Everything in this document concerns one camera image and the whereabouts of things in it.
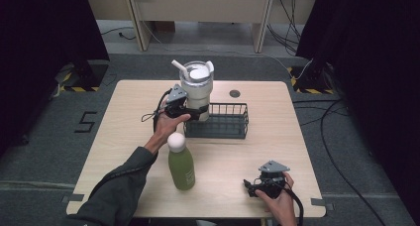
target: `black basket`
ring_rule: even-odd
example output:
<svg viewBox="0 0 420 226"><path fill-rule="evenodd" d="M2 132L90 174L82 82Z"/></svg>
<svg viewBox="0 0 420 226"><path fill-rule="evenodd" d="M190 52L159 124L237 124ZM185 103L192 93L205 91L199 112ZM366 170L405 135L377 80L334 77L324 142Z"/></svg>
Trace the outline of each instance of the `black basket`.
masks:
<svg viewBox="0 0 420 226"><path fill-rule="evenodd" d="M246 103L210 103L206 121L184 122L186 138L245 139L248 131Z"/></svg>

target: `table top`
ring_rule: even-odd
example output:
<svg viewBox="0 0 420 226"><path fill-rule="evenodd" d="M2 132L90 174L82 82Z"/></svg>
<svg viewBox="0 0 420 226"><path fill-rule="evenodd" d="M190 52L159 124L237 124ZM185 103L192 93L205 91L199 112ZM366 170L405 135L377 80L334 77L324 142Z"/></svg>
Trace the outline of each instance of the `table top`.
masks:
<svg viewBox="0 0 420 226"><path fill-rule="evenodd" d="M137 146L153 134L153 113L165 91L179 80L121 80L113 93L92 144L67 213L76 213L92 188L110 170L121 165ZM241 95L231 97L231 90ZM249 197L243 180L253 182L259 167L274 160L290 167L293 190L302 201L304 217L322 217L323 206L311 204L322 198L303 140L287 86L279 81L214 81L211 102L247 103L249 125L246 139L187 138L194 159L195 185L176 189L163 146L148 174L135 217L268 218L259 198ZM177 132L183 133L180 124Z"/></svg>

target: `white cap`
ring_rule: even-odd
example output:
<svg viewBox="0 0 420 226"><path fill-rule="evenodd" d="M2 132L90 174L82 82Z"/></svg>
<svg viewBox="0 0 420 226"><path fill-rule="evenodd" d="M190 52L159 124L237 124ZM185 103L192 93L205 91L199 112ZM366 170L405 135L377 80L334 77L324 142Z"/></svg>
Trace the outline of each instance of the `white cap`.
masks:
<svg viewBox="0 0 420 226"><path fill-rule="evenodd" d="M173 133L167 138L167 145L173 153L180 153L185 148L185 137L181 133Z"/></svg>
<svg viewBox="0 0 420 226"><path fill-rule="evenodd" d="M193 79L202 79L210 76L210 71L204 67L204 68L196 68L191 70L189 73L189 76Z"/></svg>

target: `sleeve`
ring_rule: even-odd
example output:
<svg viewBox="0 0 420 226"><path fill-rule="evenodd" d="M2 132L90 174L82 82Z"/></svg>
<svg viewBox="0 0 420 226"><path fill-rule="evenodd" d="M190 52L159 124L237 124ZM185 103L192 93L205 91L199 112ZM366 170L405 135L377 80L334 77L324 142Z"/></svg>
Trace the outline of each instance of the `sleeve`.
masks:
<svg viewBox="0 0 420 226"><path fill-rule="evenodd" d="M158 155L138 147L127 161L104 176L117 175L105 181L78 210L61 220L67 225L128 225L137 209L146 176Z"/></svg>

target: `bottle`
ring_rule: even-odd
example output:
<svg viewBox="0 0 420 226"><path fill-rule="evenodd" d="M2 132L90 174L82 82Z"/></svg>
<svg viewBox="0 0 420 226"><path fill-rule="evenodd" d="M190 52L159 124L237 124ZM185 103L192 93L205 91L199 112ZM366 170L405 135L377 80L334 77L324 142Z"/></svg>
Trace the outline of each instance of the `bottle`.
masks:
<svg viewBox="0 0 420 226"><path fill-rule="evenodd" d="M195 183L194 161L186 148L185 137L180 133L173 133L167 138L169 146L169 169L173 183L181 190L190 189Z"/></svg>

